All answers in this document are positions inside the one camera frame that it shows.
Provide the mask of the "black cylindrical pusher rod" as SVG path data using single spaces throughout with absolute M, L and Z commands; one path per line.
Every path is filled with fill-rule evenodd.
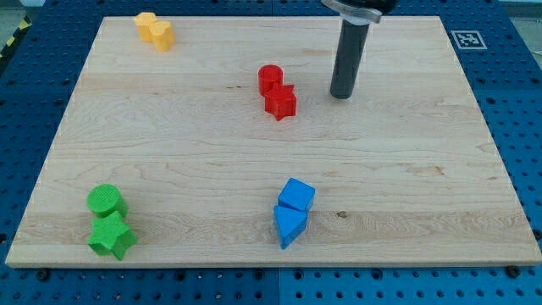
M 342 20 L 329 92 L 337 99 L 350 98 L 356 84 L 369 24 L 354 25 Z

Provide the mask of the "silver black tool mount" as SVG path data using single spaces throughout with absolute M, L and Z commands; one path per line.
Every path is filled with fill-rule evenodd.
M 371 24 L 380 22 L 398 0 L 321 0 L 321 4 L 352 24 Z

